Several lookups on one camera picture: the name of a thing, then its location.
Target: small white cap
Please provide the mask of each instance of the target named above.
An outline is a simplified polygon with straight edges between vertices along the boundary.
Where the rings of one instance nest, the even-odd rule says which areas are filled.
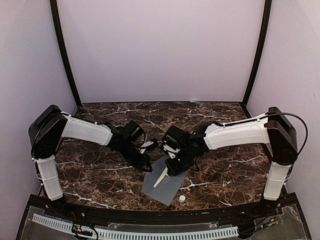
[[[185,195],[181,195],[181,196],[179,197],[179,202],[180,202],[180,203],[183,203],[185,200],[186,200],[186,196],[185,196]]]

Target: white plastic piece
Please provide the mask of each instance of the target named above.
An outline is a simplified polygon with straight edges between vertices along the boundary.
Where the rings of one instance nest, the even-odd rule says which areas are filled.
[[[210,150],[240,144],[268,144],[270,140],[267,128],[265,127],[268,118],[260,119],[263,116],[265,116],[265,114],[251,118],[255,119],[255,121],[250,122],[246,122],[250,119],[235,121],[233,123],[240,124],[232,126],[217,126],[211,124],[207,127],[205,131],[206,136],[203,139]]]
[[[180,203],[184,203],[185,201],[186,201],[186,196],[185,195],[181,195],[180,197],[179,197],[179,202]]]
[[[51,201],[62,198],[63,196],[55,160],[56,157],[52,155],[48,158],[40,158],[36,161],[44,189]]]
[[[170,146],[168,146],[167,144],[163,145],[163,149],[168,153],[168,155],[171,159],[174,159],[176,157],[176,153],[178,153],[180,151],[180,148],[173,149]]]
[[[287,180],[290,165],[280,165],[276,162],[271,163],[269,176],[265,184],[263,197],[267,200],[276,201],[281,193],[282,186]]]
[[[157,181],[155,182],[155,184],[153,185],[153,188],[155,189],[159,183],[161,183],[161,181],[168,176],[168,168],[165,167],[165,169],[163,170],[163,172],[161,173],[160,177],[157,179]]]
[[[40,214],[33,214],[32,222],[46,226],[67,234],[72,234],[72,223],[70,221],[53,219],[51,217]],[[93,232],[90,228],[83,226],[82,229]],[[207,231],[192,232],[174,232],[174,233],[144,233],[144,232],[128,232],[113,231],[104,228],[95,227],[99,240],[216,240],[229,239],[239,236],[238,227],[226,227],[221,229],[213,229]]]
[[[150,145],[154,144],[153,141],[147,141],[145,142],[144,144],[142,144],[140,147],[141,147],[141,150],[140,150],[140,153],[141,154],[144,154],[144,152],[146,151],[146,148],[145,147],[148,147]]]
[[[70,116],[65,116],[65,118],[67,123],[62,132],[62,138],[81,139],[104,146],[110,142],[113,134],[106,125],[94,124]]]

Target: white wall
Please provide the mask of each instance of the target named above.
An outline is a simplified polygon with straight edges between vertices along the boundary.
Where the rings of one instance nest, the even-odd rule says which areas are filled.
[[[278,106],[301,116],[309,139],[287,184],[296,192],[313,239],[320,239],[320,1],[273,1],[265,47],[248,109]],[[299,121],[301,146],[305,131]]]
[[[31,193],[30,124],[50,104],[74,113],[48,0],[0,1],[0,239],[16,238]]]
[[[59,0],[83,102],[242,101],[264,0]]]

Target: marble table surface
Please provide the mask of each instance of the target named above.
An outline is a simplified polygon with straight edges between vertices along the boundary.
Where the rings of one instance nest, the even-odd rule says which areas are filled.
[[[77,117],[124,126],[135,120],[148,139],[161,140],[171,125],[191,132],[195,126],[245,119],[239,103],[230,102],[127,102],[87,103]],[[149,153],[151,162],[163,152]],[[108,147],[65,139],[56,163],[69,203],[138,211],[182,211],[236,206],[257,202],[263,193],[270,163],[260,144],[212,150],[198,159],[200,172],[189,171],[170,206],[141,192],[144,173],[129,166]],[[186,201],[179,202],[185,195]]]

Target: black metal frame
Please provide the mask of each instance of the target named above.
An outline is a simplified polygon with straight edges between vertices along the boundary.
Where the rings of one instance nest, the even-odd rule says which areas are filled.
[[[260,29],[260,35],[258,39],[258,44],[256,47],[256,52],[254,56],[254,61],[253,61],[253,66],[251,69],[250,77],[246,86],[245,94],[242,100],[242,104],[244,107],[247,107],[251,92],[254,87],[254,83],[256,80],[262,52],[264,49],[265,45],[265,40],[266,40],[266,35],[267,35],[267,29],[268,29],[268,23],[269,23],[269,17],[270,17],[270,12],[271,12],[271,3],[272,0],[265,0],[264,3],[264,10],[263,10],[263,17],[262,17],[262,23],[261,23],[261,29]],[[82,102],[77,90],[76,82],[72,73],[72,69],[70,66],[70,61],[68,58],[67,50],[66,50],[66,45],[63,37],[63,31],[61,27],[61,22],[60,22],[60,17],[59,17],[59,9],[58,9],[58,4],[57,0],[50,0],[50,5],[51,5],[51,12],[52,12],[52,18],[53,18],[53,23],[54,23],[54,28],[55,28],[55,34],[56,38],[59,44],[60,48],[60,54],[61,58],[63,61],[65,73],[68,78],[68,82],[73,94],[73,98],[76,102],[77,107],[81,107]]]
[[[257,77],[257,72],[259,69],[259,64],[260,64],[262,52],[264,50],[264,45],[265,45],[265,40],[266,40],[266,35],[267,35],[269,17],[270,17],[270,12],[271,12],[271,3],[272,3],[272,0],[265,0],[265,2],[264,2],[264,10],[263,10],[263,17],[262,17],[259,40],[258,40],[258,44],[256,47],[256,52],[255,52],[255,56],[254,56],[254,60],[253,60],[253,65],[252,65],[249,81],[246,86],[246,90],[245,90],[244,97],[242,100],[242,104],[244,105],[244,107],[247,107],[247,104],[249,102],[249,98],[250,98],[250,95],[253,90],[255,80]]]
[[[71,70],[71,66],[70,66],[70,62],[67,54],[66,44],[64,41],[64,36],[63,36],[62,27],[61,27],[60,18],[59,18],[59,9],[58,9],[57,0],[50,0],[50,5],[51,5],[51,13],[53,18],[56,39],[58,41],[60,54],[61,54],[61,58],[64,65],[64,70],[68,78],[68,82],[72,91],[74,101],[77,107],[79,108],[81,107],[82,103],[77,90],[76,82]]]
[[[309,240],[311,235],[309,228],[302,212],[300,203],[295,193],[285,194],[279,198],[281,207],[296,204],[298,213],[302,220],[305,234]],[[51,207],[49,201],[40,196],[30,195],[29,201],[25,207],[16,240],[20,240],[23,233],[24,224],[30,209],[34,206],[44,209],[44,214],[54,217],[60,217]],[[97,208],[90,206],[83,206],[72,203],[65,203],[65,207],[69,211],[73,211],[76,219],[98,226],[108,226],[110,223],[120,224],[138,224],[138,225],[186,225],[186,224],[200,224],[200,223],[214,223],[218,222],[220,226],[233,225],[238,226],[240,231],[243,229],[254,226],[255,218],[240,214],[241,212],[247,213],[248,211],[257,208],[259,202],[247,203],[238,206],[228,206],[222,208],[211,208],[203,210],[191,211],[131,211],[131,210],[115,210],[106,208]],[[268,214],[261,215],[258,218],[263,218]]]

